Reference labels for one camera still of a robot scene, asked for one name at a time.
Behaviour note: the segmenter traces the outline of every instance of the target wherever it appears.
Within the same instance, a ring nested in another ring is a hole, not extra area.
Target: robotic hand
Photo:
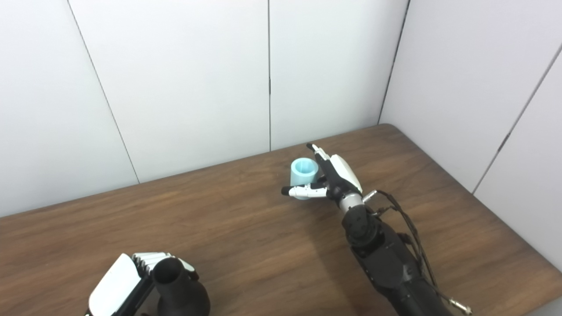
[[[324,176],[317,183],[283,187],[281,193],[294,197],[327,197],[336,202],[344,213],[342,225],[353,255],[374,288],[389,300],[396,313],[399,316],[452,316],[443,298],[465,315],[472,315],[470,307],[445,296],[437,288],[417,230],[392,195],[372,191],[363,196],[361,184],[344,159],[338,155],[330,157],[314,144],[306,146],[314,151]],[[386,196],[393,206],[373,212],[365,203],[377,193]],[[388,209],[402,215],[414,241],[408,234],[396,233],[381,221],[380,216]],[[430,280],[424,275],[424,265]]]

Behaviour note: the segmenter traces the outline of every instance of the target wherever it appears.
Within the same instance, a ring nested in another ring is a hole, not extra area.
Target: black robot forearm
[[[452,316],[400,236],[364,205],[342,220],[355,258],[399,316]]]

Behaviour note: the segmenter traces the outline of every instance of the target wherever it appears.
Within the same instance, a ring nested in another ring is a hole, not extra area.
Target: metal connector
[[[458,308],[462,311],[463,314],[465,315],[472,315],[472,308],[465,306],[457,301],[455,301],[454,299],[449,299],[449,304],[451,304],[453,307]]]
[[[373,198],[373,196],[375,196],[375,194],[377,194],[377,190],[372,190],[367,193],[367,195],[363,197],[363,203],[367,203],[371,198]]]

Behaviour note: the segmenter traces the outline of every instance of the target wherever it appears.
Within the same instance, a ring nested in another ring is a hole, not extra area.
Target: white wall
[[[472,191],[561,42],[562,2],[412,1],[384,103]]]
[[[271,147],[376,125],[407,0],[270,0]]]
[[[559,316],[560,314],[562,314],[562,298],[544,305],[527,316]]]
[[[136,184],[68,3],[0,2],[0,216]]]
[[[560,270],[561,119],[559,57],[475,193]]]
[[[141,182],[269,150],[267,0],[70,4]]]

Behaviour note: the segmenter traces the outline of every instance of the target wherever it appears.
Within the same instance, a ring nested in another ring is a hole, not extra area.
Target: wall seam
[[[105,90],[103,89],[102,82],[99,79],[98,71],[96,69],[96,66],[94,65],[94,61],[92,60],[92,55],[90,55],[90,50],[88,49],[88,46],[86,45],[86,41],[84,40],[84,36],[82,35],[82,30],[80,30],[80,25],[78,25],[78,20],[76,19],[76,16],[74,15],[74,10],[72,9],[72,5],[70,4],[70,0],[66,0],[66,2],[69,5],[70,12],[72,13],[72,18],[74,19],[74,23],[76,24],[76,28],[78,29],[78,33],[80,34],[80,38],[82,39],[82,43],[84,44],[84,48],[86,49],[86,53],[88,54],[88,58],[90,59],[90,63],[92,64],[92,68],[94,69],[94,73],[96,74],[96,79],[98,80],[99,87],[102,90],[103,98],[106,101],[107,107],[109,108],[109,112],[111,113],[111,117],[113,118],[113,122],[115,123],[115,127],[117,128],[117,132],[119,133],[119,137],[121,138],[121,143],[123,144],[123,147],[125,148],[125,153],[127,154],[127,158],[129,158],[129,162],[131,163],[131,167],[133,168],[133,172],[135,174],[135,177],[137,178],[137,182],[140,184],[141,182],[139,180],[137,170],[135,169],[135,166],[134,166],[133,161],[131,159],[131,155],[129,154],[129,150],[127,149],[127,145],[125,144],[125,140],[123,139],[123,135],[121,134],[121,129],[119,129],[119,125],[117,124],[117,120],[115,119],[115,115],[113,113],[113,110],[111,109],[111,106],[109,104],[109,100],[107,99],[107,95],[105,93]]]
[[[521,117],[523,116],[523,113],[525,113],[525,111],[527,110],[527,107],[529,106],[529,104],[531,103],[531,101],[533,100],[534,95],[537,93],[538,89],[540,88],[542,82],[545,80],[546,76],[549,74],[550,69],[552,68],[552,66],[554,65],[554,63],[556,62],[556,59],[558,59],[558,56],[560,56],[560,52],[562,51],[562,44],[560,44],[560,46],[558,47],[558,49],[556,50],[556,53],[554,54],[554,57],[550,60],[548,66],[546,67],[546,70],[544,71],[544,73],[542,74],[542,76],[539,78],[537,85],[535,86],[533,92],[531,92],[531,95],[529,96],[529,98],[527,99],[527,102],[525,103],[525,105],[523,106],[523,109],[521,110],[521,112],[519,113],[519,115],[517,116],[517,118],[515,119],[515,122],[513,123],[513,125],[511,126],[511,128],[509,129],[509,132],[507,133],[507,135],[505,136],[505,138],[502,140],[502,144],[500,144],[500,146],[498,147],[498,150],[496,151],[496,153],[494,154],[492,160],[490,161],[490,163],[488,164],[488,166],[486,167],[486,170],[484,170],[484,173],[482,174],[482,177],[480,178],[480,180],[478,181],[478,183],[476,184],[476,186],[474,187],[474,190],[472,190],[472,194],[476,194],[476,190],[478,189],[478,187],[480,186],[480,184],[482,183],[482,181],[484,180],[484,177],[486,177],[486,174],[488,174],[488,171],[490,170],[490,168],[492,167],[494,161],[496,161],[496,158],[498,156],[498,154],[500,153],[500,151],[504,148],[505,143],[507,143],[507,141],[509,141],[509,137],[511,136],[511,133],[513,132],[513,130],[515,129],[515,126],[517,126],[517,123],[519,122],[519,120],[521,119]]]
[[[402,21],[402,28],[400,29],[400,35],[398,36],[398,42],[396,43],[396,50],[394,51],[394,58],[392,59],[392,66],[390,68],[390,73],[388,74],[387,86],[386,86],[386,89],[384,90],[383,103],[380,106],[379,119],[377,120],[377,125],[380,124],[380,118],[383,116],[384,103],[386,102],[388,87],[390,87],[390,80],[392,78],[392,72],[394,70],[394,64],[396,62],[396,56],[398,56],[398,49],[400,48],[400,41],[402,40],[402,33],[404,32],[404,26],[406,25],[406,17],[408,16],[408,10],[409,9],[410,9],[410,0],[408,0],[408,4],[406,5],[406,11],[404,12],[404,19]]]

